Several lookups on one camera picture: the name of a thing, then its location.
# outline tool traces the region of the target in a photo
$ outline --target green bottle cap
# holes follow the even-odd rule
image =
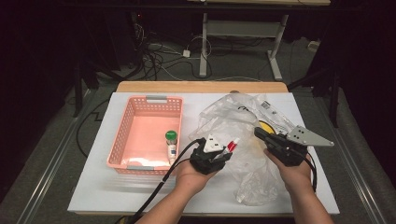
[[[165,134],[166,140],[176,140],[177,139],[177,133],[175,131],[168,131]]]

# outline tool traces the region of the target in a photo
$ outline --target yellow object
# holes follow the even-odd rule
[[[276,133],[274,128],[271,127],[271,125],[269,125],[267,122],[259,120],[260,125],[262,126],[262,128],[268,132],[268,133]]]

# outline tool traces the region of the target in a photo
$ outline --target white metal frame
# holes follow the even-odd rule
[[[207,19],[207,13],[204,13],[199,76],[206,77],[208,56],[206,39],[208,35],[275,37],[274,48],[272,50],[268,50],[267,55],[275,80],[281,81],[282,75],[280,74],[279,66],[277,65],[276,54],[286,28],[288,17],[289,15],[284,15],[281,22],[209,21]]]

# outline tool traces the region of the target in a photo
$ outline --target wooden table edge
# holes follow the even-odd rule
[[[207,92],[228,93],[289,92],[283,82],[234,82],[234,81],[122,81],[117,92]]]

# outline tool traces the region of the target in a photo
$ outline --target dark background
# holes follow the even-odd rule
[[[307,75],[324,66],[336,68],[361,132],[395,186],[392,163],[396,153],[392,137],[396,119],[392,108],[396,101],[396,34],[392,23],[396,18],[391,2],[332,1],[333,7],[361,7],[364,10],[335,16],[290,15],[284,39],[293,41],[304,36],[322,40]],[[20,0],[2,3],[0,13],[3,199],[45,131],[46,124],[63,106],[65,95],[73,87],[77,63],[90,59],[114,70],[133,61],[136,55],[117,50],[122,49],[121,46],[131,48],[134,45],[132,40],[118,35],[131,31],[128,21],[123,19],[123,12],[76,11],[58,7],[52,1]],[[143,15],[142,22],[151,29],[170,36],[175,31],[174,38],[179,41],[188,41],[183,39],[184,36],[201,29],[200,14],[191,14],[187,21],[181,21],[178,14],[169,12]],[[233,16],[240,20],[257,19]],[[177,27],[186,24],[190,29],[177,36]],[[89,87],[95,88],[93,71],[87,69],[82,75]],[[330,87],[331,81],[326,76],[309,85],[323,86],[324,82]]]

